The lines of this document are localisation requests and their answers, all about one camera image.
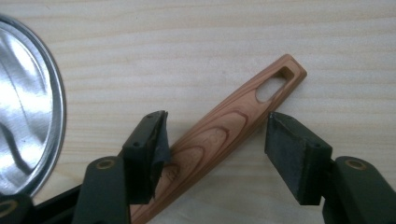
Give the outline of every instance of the wooden handle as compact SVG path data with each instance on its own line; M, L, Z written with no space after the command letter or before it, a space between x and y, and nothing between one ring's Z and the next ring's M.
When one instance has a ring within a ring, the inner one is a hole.
M285 78L285 84L260 102L257 89L275 76ZM284 55L204 116L171 147L172 160L163 168L156 199L148 205L132 206L132 222L148 222L224 160L305 76L305 70L290 55Z

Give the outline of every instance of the wood grain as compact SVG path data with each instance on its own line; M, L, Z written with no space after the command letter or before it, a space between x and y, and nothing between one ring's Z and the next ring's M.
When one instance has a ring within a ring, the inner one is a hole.
M309 73L276 110L372 163L396 189L396 1L3 0L0 13L47 44L64 81L64 146L41 203L117 155L146 114L169 112L169 142L265 65L290 53ZM265 129L150 224L323 223L263 152Z
M270 78L285 83L261 102L258 89ZM163 168L156 199L132 206L132 222L146 223L194 185L255 131L306 77L305 70L284 55L216 106L171 147L172 160Z

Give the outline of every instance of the black clamp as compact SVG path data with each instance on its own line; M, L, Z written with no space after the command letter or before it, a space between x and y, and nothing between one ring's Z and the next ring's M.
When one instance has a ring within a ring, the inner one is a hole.
M298 120L270 114L265 153L300 205L319 205L326 224L396 223L396 193L367 161L331 159L332 147Z
M120 154L91 162L81 186L38 206L23 194L0 198L0 223L131 223L130 204L149 203L170 160L167 112L146 115Z

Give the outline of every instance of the light wood table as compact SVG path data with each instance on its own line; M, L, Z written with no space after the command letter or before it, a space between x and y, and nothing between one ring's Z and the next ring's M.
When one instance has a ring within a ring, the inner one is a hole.
M174 143L284 53L308 76L277 110L372 163L396 189L396 1L2 1L48 45L64 81L62 154L40 203L169 112ZM150 223L323 223L263 152L265 127Z

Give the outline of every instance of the metal lid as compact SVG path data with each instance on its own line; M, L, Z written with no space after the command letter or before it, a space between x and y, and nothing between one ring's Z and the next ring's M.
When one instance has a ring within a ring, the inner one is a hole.
M64 90L44 44L0 15L0 193L34 195L64 139Z

